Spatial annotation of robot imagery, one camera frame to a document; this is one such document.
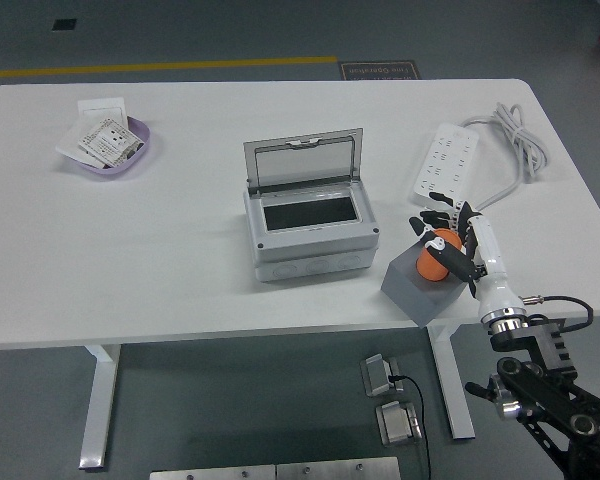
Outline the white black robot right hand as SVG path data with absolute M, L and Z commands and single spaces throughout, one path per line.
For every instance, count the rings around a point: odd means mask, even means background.
M 434 192 L 429 197 L 444 210 L 422 211 L 409 224 L 422 242 L 416 271 L 429 281 L 452 274 L 469 286 L 479 302 L 479 320 L 493 335 L 525 326 L 523 301 L 508 276 L 489 220 L 466 201 Z

